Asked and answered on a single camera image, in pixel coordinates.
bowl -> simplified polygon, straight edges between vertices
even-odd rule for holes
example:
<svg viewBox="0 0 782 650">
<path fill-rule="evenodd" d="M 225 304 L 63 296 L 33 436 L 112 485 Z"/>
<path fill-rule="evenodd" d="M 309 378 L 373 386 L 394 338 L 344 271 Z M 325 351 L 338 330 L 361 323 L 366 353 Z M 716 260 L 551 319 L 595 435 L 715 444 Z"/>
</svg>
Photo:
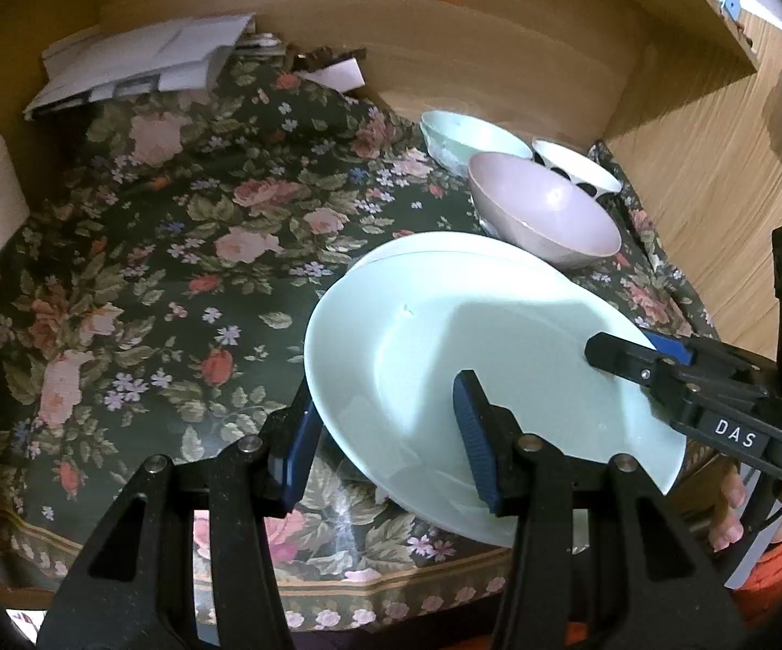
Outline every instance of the bowl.
<svg viewBox="0 0 782 650">
<path fill-rule="evenodd" d="M 511 132 L 475 116 L 430 110 L 421 115 L 427 153 L 449 173 L 466 178 L 466 165 L 479 151 L 501 151 L 531 159 L 532 149 Z"/>
<path fill-rule="evenodd" d="M 533 139 L 535 162 L 566 177 L 590 197 L 619 193 L 622 183 L 606 168 L 574 149 L 544 139 Z"/>
<path fill-rule="evenodd" d="M 558 269 L 616 254 L 622 237 L 604 207 L 557 173 L 524 158 L 475 154 L 469 161 L 475 209 L 506 242 Z"/>
</svg>

pink rose pattern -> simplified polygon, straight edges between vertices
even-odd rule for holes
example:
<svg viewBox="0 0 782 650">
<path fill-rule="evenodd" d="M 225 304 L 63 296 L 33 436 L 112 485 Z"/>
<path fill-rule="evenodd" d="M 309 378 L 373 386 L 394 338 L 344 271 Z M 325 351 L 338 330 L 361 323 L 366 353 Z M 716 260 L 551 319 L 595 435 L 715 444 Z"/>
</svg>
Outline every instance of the pink rose pattern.
<svg viewBox="0 0 782 650">
<path fill-rule="evenodd" d="M 477 231 L 466 183 L 423 148 L 393 112 L 270 64 L 232 60 L 210 96 L 102 104 L 68 197 L 0 256 L 0 578 L 20 569 L 13 583 L 55 590 L 147 455 L 212 457 L 258 432 L 297 388 L 307 317 L 351 262 L 414 232 Z M 609 211 L 625 240 L 570 277 L 641 327 L 715 336 L 622 170 L 593 155 L 624 180 Z M 377 502 L 336 461 L 320 450 L 310 495 L 265 523 L 290 626 L 382 627 L 501 590 L 507 555 Z M 193 542 L 199 618 L 214 622 L 206 513 Z M 432 569 L 443 581 L 385 584 Z M 322 582 L 327 597 L 297 596 Z"/>
</svg>

white paper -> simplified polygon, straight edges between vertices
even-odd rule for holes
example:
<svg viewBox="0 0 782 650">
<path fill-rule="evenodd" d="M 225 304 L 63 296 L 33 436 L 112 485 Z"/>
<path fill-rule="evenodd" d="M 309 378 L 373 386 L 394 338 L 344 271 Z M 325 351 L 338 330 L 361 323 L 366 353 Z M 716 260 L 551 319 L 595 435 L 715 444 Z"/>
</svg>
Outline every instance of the white paper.
<svg viewBox="0 0 782 650">
<path fill-rule="evenodd" d="M 306 80 L 312 80 L 320 86 L 325 86 L 338 93 L 347 93 L 349 90 L 355 90 L 364 85 L 364 77 L 361 73 L 361 67 L 354 58 L 347 58 L 340 63 L 332 64 L 313 73 L 301 73 L 301 77 Z"/>
<path fill-rule="evenodd" d="M 115 96 L 115 83 L 106 83 L 104 86 L 96 86 L 90 91 L 88 102 L 98 102 L 99 100 L 111 100 Z"/>
<path fill-rule="evenodd" d="M 58 70 L 26 107 L 24 116 L 30 119 L 39 107 L 50 106 L 90 90 L 99 89 L 95 94 L 105 95 L 111 84 L 122 86 L 131 80 L 147 79 L 172 68 L 179 70 L 167 77 L 167 90 L 184 89 L 171 87 L 176 80 L 188 79 L 192 87 L 202 67 L 206 68 L 206 74 L 200 87 L 205 88 L 211 82 L 208 73 L 214 76 L 219 73 L 219 53 L 222 51 L 228 55 L 253 19 L 253 14 L 173 19 L 93 40 L 65 68 Z M 57 42 L 53 47 L 58 45 L 60 50 L 69 50 L 74 44 Z M 145 80 L 127 87 L 130 94 L 135 94 L 133 89 L 143 92 L 154 89 L 153 84 L 147 88 Z"/>
<path fill-rule="evenodd" d="M 57 110 L 69 110 L 69 108 L 72 107 L 81 107 L 82 105 L 86 105 L 88 103 L 87 96 L 85 95 L 76 95 L 76 97 L 67 97 L 66 99 L 61 100 L 58 103 L 55 103 L 54 105 L 50 106 L 48 110 L 51 112 L 55 112 Z"/>
<path fill-rule="evenodd" d="M 42 51 L 42 65 L 45 66 L 45 72 L 48 73 L 48 80 L 65 71 L 88 47 L 101 38 L 102 31 L 97 25 L 61 38 L 60 41 L 55 41 Z"/>
<path fill-rule="evenodd" d="M 156 89 L 154 82 L 145 79 L 124 80 L 115 87 L 116 98 L 128 98 L 133 95 L 152 93 Z"/>
<path fill-rule="evenodd" d="M 282 44 L 276 34 L 251 34 L 242 36 L 235 44 L 236 48 L 254 48 L 254 47 L 278 47 Z"/>
</svg>

human hand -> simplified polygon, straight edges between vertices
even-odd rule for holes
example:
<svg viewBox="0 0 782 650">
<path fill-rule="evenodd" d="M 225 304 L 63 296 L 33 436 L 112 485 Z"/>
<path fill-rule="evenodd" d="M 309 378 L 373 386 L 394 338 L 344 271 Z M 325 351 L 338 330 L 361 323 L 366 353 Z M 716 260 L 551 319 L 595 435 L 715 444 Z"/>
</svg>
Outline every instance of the human hand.
<svg viewBox="0 0 782 650">
<path fill-rule="evenodd" d="M 722 496 L 708 536 L 710 545 L 713 545 L 713 549 L 717 552 L 743 537 L 743 526 L 740 524 L 737 509 L 746 500 L 743 479 L 740 478 L 736 467 L 730 468 L 719 488 Z M 782 502 L 782 492 L 779 494 L 779 500 Z M 778 542 L 782 542 L 782 524 L 773 536 L 772 544 Z"/>
</svg>

paper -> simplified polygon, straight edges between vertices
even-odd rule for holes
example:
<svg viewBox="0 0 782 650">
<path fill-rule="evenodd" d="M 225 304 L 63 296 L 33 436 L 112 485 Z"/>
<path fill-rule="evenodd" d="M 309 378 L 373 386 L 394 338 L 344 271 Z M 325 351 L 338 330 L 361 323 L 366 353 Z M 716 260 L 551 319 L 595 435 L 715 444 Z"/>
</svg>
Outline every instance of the paper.
<svg viewBox="0 0 782 650">
<path fill-rule="evenodd" d="M 347 93 L 364 85 L 361 68 L 354 58 L 347 58 L 313 73 L 301 73 L 301 77 L 338 93 Z"/>
<path fill-rule="evenodd" d="M 156 89 L 157 77 L 166 71 L 166 90 L 189 89 L 178 87 L 185 84 L 179 80 L 191 87 L 200 80 L 199 88 L 206 88 L 253 24 L 253 14 L 242 14 L 173 19 L 107 38 L 88 34 L 76 40 L 73 35 L 49 47 L 54 51 L 55 74 L 24 116 L 31 119 L 34 111 L 67 99 L 106 99 L 112 84 L 117 85 L 116 95 L 148 92 Z M 128 93 L 121 91 L 124 86 Z"/>
<path fill-rule="evenodd" d="M 102 31 L 98 27 L 90 27 L 76 31 L 72 36 L 55 41 L 46 50 L 42 51 L 42 65 L 48 73 L 48 80 L 59 75 L 77 60 L 78 56 L 102 38 Z"/>
<path fill-rule="evenodd" d="M 284 56 L 286 45 L 276 34 L 251 34 L 239 38 L 234 50 L 247 59 L 268 59 Z"/>
</svg>

